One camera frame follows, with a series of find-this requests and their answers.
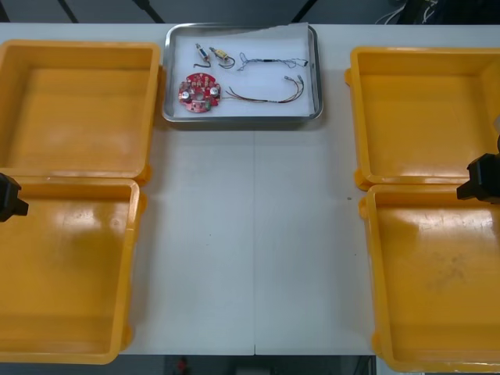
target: floor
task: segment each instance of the floor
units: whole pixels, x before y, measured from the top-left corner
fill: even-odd
[[[368,357],[189,356],[190,375],[368,375]],[[106,366],[0,364],[0,375],[177,375],[178,356],[121,355]]]

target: black bracket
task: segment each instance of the black bracket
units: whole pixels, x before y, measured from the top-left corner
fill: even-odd
[[[28,204],[17,198],[21,186],[11,177],[0,173],[0,223],[11,216],[26,216]]]

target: tray rim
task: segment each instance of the tray rim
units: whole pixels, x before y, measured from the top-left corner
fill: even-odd
[[[76,184],[88,187],[122,186],[130,188],[129,209],[125,233],[123,234],[120,271],[116,282],[116,299],[112,315],[112,328],[109,347],[103,353],[43,353],[43,352],[2,352],[0,363],[74,363],[104,365],[112,362],[122,349],[130,344],[128,314],[130,309],[130,283],[134,262],[135,242],[138,238],[141,214],[147,205],[137,182],[127,178],[92,177],[30,177],[12,176],[22,184]]]
[[[173,64],[170,61],[171,53],[171,45],[172,38],[175,36],[175,33],[178,32],[179,29],[183,28],[226,28],[226,29],[239,29],[239,30],[261,30],[270,27],[276,26],[285,26],[287,24],[264,24],[264,25],[255,25],[255,26],[245,26],[245,25],[237,25],[232,23],[181,23],[174,27],[172,27],[166,35],[165,40],[165,48],[163,50],[163,70],[166,70],[166,86],[164,90],[164,99],[162,104],[162,115],[165,120],[175,122],[175,123],[228,123],[228,122],[263,122],[263,123],[282,123],[282,122],[303,122],[308,120],[314,120],[321,115],[323,111],[323,94],[321,87],[321,69],[320,69],[320,55],[318,53],[318,34],[308,24],[309,32],[312,35],[313,40],[313,56],[316,64],[315,68],[315,79],[316,79],[316,95],[318,98],[318,107],[316,111],[309,116],[224,116],[224,117],[175,117],[173,114],[169,114],[166,112],[165,108],[167,105],[167,101],[169,100],[169,90],[171,85],[173,84],[172,80],[169,80],[168,77],[173,76]]]
[[[133,180],[145,180],[147,174],[149,149],[151,147],[152,124],[155,115],[155,102],[158,87],[158,73],[160,49],[156,43],[148,41],[58,41],[58,40],[35,40],[35,39],[9,39],[0,45],[0,69],[2,68],[7,51],[11,47],[48,47],[48,48],[117,48],[129,49],[138,48],[151,51],[151,61],[148,66],[149,77],[144,96],[144,108],[141,114],[138,127],[144,134],[138,147],[141,149],[141,155],[144,155],[144,161],[135,170],[39,170],[28,167],[0,167],[0,172],[10,176],[18,177],[113,177],[130,178]]]
[[[384,359],[394,371],[422,373],[481,373],[500,371],[500,362],[402,362],[394,357],[391,336],[391,323],[388,312],[388,296],[385,288],[384,263],[380,245],[380,228],[377,216],[377,194],[455,194],[457,184],[443,185],[409,185],[378,184],[370,187],[366,196],[359,201],[359,215],[365,223],[368,257],[370,260],[370,283],[372,290],[373,314],[375,315],[375,331],[372,335],[373,351]],[[464,206],[489,205],[484,202],[461,201]]]
[[[376,184],[464,184],[468,177],[459,176],[388,176],[372,173],[366,136],[366,117],[363,107],[363,93],[359,74],[359,54],[398,55],[500,55],[500,48],[447,48],[447,47],[405,47],[360,45],[351,51],[351,65],[345,70],[345,83],[351,91],[351,107],[355,131],[355,146],[358,159],[355,182],[358,188],[367,191]]]

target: white paper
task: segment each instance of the white paper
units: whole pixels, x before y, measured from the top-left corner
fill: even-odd
[[[311,89],[310,64],[289,68],[282,62],[251,62],[243,71],[240,52],[247,59],[304,59],[309,61],[309,35],[307,23],[271,27],[248,33],[232,35],[178,36],[174,52],[173,80],[175,117],[226,117],[226,116],[309,116],[314,113]],[[211,68],[193,67],[203,64],[195,45],[199,43],[210,54]],[[222,49],[236,60],[236,65],[225,70],[218,65],[218,60],[209,47]],[[207,73],[216,78],[222,88],[222,97],[218,106],[205,113],[188,112],[177,100],[180,83],[193,73]],[[237,94],[250,98],[284,100],[296,92],[293,82],[285,80],[289,76],[298,80],[300,74],[305,90],[301,97],[286,104],[243,102],[229,98],[226,90],[231,87]]]

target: wire harness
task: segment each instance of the wire harness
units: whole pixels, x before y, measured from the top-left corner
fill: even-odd
[[[300,75],[297,76],[297,80],[290,78],[289,76],[284,76],[285,80],[289,80],[290,82],[293,82],[295,84],[295,93],[290,96],[289,98],[283,99],[283,100],[269,100],[269,99],[257,99],[257,98],[249,98],[243,95],[239,95],[234,90],[229,87],[229,91],[226,90],[226,93],[229,95],[229,97],[226,98],[232,98],[232,99],[237,99],[237,100],[242,100],[245,102],[252,102],[252,103],[278,103],[278,104],[284,104],[284,103],[289,103],[293,102],[294,100],[297,100],[300,98],[302,93],[304,92],[304,80]]]
[[[290,69],[295,68],[296,66],[307,66],[309,61],[304,59],[247,59],[247,56],[243,52],[240,52],[241,66],[237,69],[238,71],[242,71],[249,63],[283,63],[288,66]]]

